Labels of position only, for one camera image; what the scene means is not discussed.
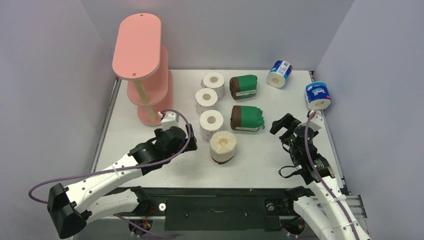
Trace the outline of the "cream brown paper roll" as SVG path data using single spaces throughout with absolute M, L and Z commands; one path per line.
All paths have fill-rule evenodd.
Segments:
M 236 154 L 238 140 L 229 131 L 218 131 L 209 140 L 209 150 L 212 160 L 223 165 L 229 162 Z

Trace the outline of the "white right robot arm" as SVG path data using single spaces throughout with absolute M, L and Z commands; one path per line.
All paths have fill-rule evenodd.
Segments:
M 287 113 L 273 121 L 270 133 L 279 137 L 282 148 L 293 163 L 293 176 L 301 176 L 305 186 L 285 190 L 283 209 L 301 217 L 320 240 L 369 240 L 347 203 L 347 197 L 338 185 L 335 172 L 314 145 L 314 137 L 324 127 L 323 117 L 315 110 L 301 122 Z

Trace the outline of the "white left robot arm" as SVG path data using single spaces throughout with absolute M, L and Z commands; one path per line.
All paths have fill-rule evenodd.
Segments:
M 149 201 L 140 187 L 123 188 L 120 193 L 113 191 L 130 180 L 160 169 L 179 154 L 197 150 L 192 125 L 185 127 L 185 130 L 177 126 L 167 130 L 157 128 L 154 138 L 139 143 L 104 170 L 67 186 L 61 183 L 52 186 L 47 211 L 59 238 L 72 237 L 88 223 L 106 216 L 125 212 L 145 214 Z

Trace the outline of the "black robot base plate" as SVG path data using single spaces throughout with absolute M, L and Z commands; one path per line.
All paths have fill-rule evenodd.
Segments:
M 140 188 L 143 206 L 124 217 L 163 220 L 166 231 L 280 230 L 297 214 L 285 188 Z

